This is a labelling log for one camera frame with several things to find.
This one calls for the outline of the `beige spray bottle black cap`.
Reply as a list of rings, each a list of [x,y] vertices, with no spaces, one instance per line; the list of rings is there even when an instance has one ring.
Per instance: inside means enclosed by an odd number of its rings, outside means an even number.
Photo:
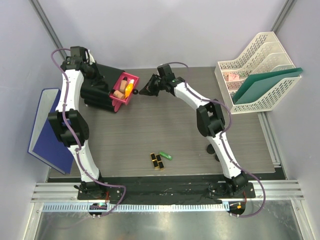
[[[124,100],[125,99],[125,94],[122,93],[121,91],[119,90],[114,90],[113,91],[113,96],[117,99],[120,99],[120,100]]]

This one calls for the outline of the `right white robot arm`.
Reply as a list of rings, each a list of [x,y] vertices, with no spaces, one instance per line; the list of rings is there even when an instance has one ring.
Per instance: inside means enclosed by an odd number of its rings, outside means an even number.
[[[200,95],[185,79],[175,76],[169,63],[158,66],[157,74],[153,74],[138,93],[157,97],[160,91],[172,94],[195,110],[197,129],[209,141],[222,167],[226,193],[233,198],[242,194],[248,179],[227,139],[226,131],[229,128],[225,126],[222,111],[227,106],[216,99]]]

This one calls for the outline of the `black drawer organizer cabinet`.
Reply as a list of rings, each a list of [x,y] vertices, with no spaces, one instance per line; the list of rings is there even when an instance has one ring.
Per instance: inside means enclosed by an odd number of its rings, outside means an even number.
[[[85,76],[80,89],[80,97],[88,106],[115,113],[115,106],[112,104],[113,99],[110,94],[125,71],[99,63],[94,63],[93,69],[94,78]]]

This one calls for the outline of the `beige foundation bottle black cap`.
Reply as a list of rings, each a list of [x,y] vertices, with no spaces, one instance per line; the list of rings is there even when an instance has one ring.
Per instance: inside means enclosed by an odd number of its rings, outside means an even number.
[[[127,85],[128,85],[128,78],[125,76],[120,82],[119,91],[124,93]]]

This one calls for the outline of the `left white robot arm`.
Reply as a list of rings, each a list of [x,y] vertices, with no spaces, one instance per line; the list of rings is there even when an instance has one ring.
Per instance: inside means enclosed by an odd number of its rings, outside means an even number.
[[[94,163],[90,147],[89,125],[79,111],[81,87],[85,77],[95,78],[99,72],[95,69],[95,60],[90,51],[81,46],[73,46],[68,49],[70,55],[59,65],[54,54],[51,60],[61,71],[62,87],[61,95],[54,112],[48,114],[48,121],[57,138],[72,154],[80,172],[79,191],[89,192],[93,198],[100,200],[107,192],[102,183],[101,172]]]

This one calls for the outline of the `orange tube white cap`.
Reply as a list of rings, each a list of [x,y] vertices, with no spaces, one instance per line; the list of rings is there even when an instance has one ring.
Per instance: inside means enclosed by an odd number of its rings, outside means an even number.
[[[134,79],[130,79],[128,82],[127,82],[127,85],[126,85],[126,88],[125,88],[125,92],[124,92],[124,97],[125,98],[128,98],[134,88],[134,83],[135,83],[135,80]]]

